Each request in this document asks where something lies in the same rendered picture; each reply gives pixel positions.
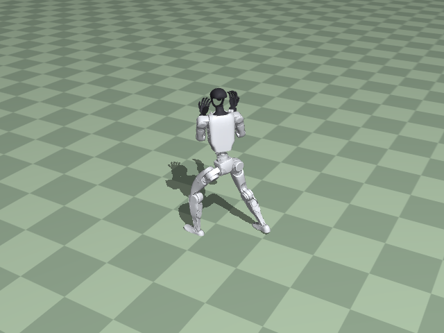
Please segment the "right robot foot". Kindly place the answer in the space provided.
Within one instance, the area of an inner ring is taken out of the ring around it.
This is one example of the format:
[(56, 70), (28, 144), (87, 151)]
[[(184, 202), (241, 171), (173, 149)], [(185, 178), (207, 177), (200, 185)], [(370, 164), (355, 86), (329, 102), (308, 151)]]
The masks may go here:
[(254, 228), (256, 228), (256, 229), (258, 229), (258, 230), (261, 230), (262, 232), (265, 232), (265, 233), (269, 233), (270, 231), (271, 231), (271, 229), (270, 229), (270, 227), (266, 224), (264, 224), (263, 223), (263, 225), (264, 226), (261, 226), (260, 224), (259, 224), (259, 222), (254, 222), (253, 223), (253, 227)]

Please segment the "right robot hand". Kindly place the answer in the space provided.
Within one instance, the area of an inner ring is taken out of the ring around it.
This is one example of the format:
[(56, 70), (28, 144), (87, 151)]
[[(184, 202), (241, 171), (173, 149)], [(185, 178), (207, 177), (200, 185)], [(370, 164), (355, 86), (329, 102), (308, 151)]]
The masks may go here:
[[(233, 93), (232, 93), (233, 92)], [(229, 94), (229, 97), (230, 97), (230, 107), (229, 107), (229, 109), (233, 109), (234, 110), (234, 112), (236, 112), (237, 111), (237, 108), (236, 108), (236, 106), (237, 106), (237, 104), (238, 104), (238, 102), (239, 102), (239, 97), (237, 96), (237, 93), (236, 92), (234, 92), (233, 90), (232, 91), (229, 91), (229, 92), (227, 92), (228, 94)], [(230, 94), (231, 93), (231, 94)], [(232, 97), (232, 98), (231, 98)]]

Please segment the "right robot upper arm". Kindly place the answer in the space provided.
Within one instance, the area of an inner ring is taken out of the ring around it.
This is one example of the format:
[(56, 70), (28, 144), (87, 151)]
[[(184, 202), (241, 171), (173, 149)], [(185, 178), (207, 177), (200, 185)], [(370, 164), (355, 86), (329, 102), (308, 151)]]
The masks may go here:
[(235, 117), (235, 125), (237, 130), (235, 131), (236, 136), (239, 137), (244, 137), (245, 131), (244, 131), (244, 118), (242, 117), (242, 115), (239, 112), (233, 112), (233, 115)]

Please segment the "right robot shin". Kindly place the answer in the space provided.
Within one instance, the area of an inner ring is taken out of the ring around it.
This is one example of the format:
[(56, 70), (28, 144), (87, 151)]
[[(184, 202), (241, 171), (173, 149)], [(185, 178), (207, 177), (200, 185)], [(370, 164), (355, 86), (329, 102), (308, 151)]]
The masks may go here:
[(257, 221), (259, 222), (259, 224), (261, 226), (264, 226), (263, 223), (266, 225), (261, 211), (260, 211), (260, 207), (259, 207), (259, 203), (257, 202), (256, 198), (254, 197), (253, 192), (250, 189), (247, 189), (251, 192), (251, 194), (253, 195), (253, 199), (251, 199), (250, 201), (244, 201), (245, 204), (247, 205), (248, 209), (250, 210), (250, 212), (255, 216), (255, 218), (257, 219)]

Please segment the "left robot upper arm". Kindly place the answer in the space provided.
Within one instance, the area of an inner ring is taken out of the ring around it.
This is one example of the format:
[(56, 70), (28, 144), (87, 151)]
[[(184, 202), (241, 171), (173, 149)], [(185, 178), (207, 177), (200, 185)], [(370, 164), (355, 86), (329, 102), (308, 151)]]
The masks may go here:
[(196, 134), (197, 134), (197, 139), (198, 141), (205, 141), (205, 127), (207, 126), (209, 122), (209, 117), (208, 116), (199, 116), (196, 119)]

